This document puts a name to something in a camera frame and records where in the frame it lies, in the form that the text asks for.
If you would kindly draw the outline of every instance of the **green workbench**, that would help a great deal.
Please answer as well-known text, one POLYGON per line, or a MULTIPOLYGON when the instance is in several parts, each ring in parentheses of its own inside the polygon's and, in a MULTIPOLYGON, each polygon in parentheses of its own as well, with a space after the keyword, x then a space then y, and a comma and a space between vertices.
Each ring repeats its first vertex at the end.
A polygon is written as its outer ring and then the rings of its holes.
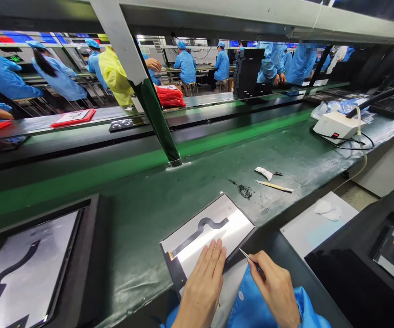
MULTIPOLYGON (((361 158, 361 152, 337 150, 310 135, 314 106, 301 105, 272 120, 254 123, 252 114, 246 126, 176 140, 184 164, 174 169, 166 169, 152 136, 0 171, 0 228, 87 195, 105 196, 112 235, 108 302, 98 326, 112 327, 172 286, 159 241, 221 191, 262 226, 361 158), (263 179, 257 166, 283 173, 272 182, 295 191, 257 184, 263 179), (250 200, 229 180, 251 187, 250 200)), ((201 133, 217 124, 224 122, 182 132, 201 133)), ((61 131, 59 138, 75 131, 61 131)), ((364 131, 378 146, 394 136, 394 121, 377 116, 364 131)))

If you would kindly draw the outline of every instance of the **white machine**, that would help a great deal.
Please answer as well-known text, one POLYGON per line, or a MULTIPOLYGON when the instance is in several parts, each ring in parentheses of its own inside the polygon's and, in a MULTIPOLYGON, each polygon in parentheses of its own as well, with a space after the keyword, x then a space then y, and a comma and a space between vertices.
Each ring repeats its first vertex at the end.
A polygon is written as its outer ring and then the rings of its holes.
POLYGON ((340 144, 357 134, 358 119, 347 118, 342 113, 332 112, 322 115, 313 130, 332 143, 340 144))

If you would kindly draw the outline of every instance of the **stacked black boxes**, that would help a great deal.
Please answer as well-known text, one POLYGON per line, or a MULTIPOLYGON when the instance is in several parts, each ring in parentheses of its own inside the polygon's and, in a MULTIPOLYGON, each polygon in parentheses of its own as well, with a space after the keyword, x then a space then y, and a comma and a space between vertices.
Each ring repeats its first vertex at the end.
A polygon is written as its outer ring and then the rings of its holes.
POLYGON ((271 93, 271 83, 257 83, 264 49, 244 49, 235 54, 237 61, 233 73, 233 93, 240 98, 263 96, 271 93))

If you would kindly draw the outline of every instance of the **green pole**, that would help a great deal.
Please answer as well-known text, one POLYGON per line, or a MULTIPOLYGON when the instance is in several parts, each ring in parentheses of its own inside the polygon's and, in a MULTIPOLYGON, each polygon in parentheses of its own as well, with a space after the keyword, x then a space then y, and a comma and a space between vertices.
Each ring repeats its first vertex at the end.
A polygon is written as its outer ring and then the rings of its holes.
POLYGON ((114 47, 115 53, 127 74, 129 83, 141 103, 171 166, 179 166, 181 158, 162 113, 161 103, 118 1, 90 0, 90 3, 104 32, 114 47))

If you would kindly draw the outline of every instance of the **plastic bag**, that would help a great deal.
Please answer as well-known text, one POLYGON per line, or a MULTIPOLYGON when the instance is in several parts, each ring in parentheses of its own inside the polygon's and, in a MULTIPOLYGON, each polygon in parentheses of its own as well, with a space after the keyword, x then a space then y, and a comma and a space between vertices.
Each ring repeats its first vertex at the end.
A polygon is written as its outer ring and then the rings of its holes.
POLYGON ((183 101, 183 93, 175 86, 174 88, 166 88, 156 86, 156 92, 161 101, 162 107, 184 107, 186 106, 183 101))
MULTIPOLYGON (((319 106, 317 106, 312 112, 311 117, 316 120, 320 119, 323 114, 339 112, 342 114, 349 114, 356 106, 361 105, 363 102, 367 101, 365 98, 361 99, 350 99, 344 101, 331 101, 327 105, 324 102, 321 102, 319 106)), ((372 123, 374 113, 368 111, 369 106, 361 111, 361 120, 367 124, 372 123)))

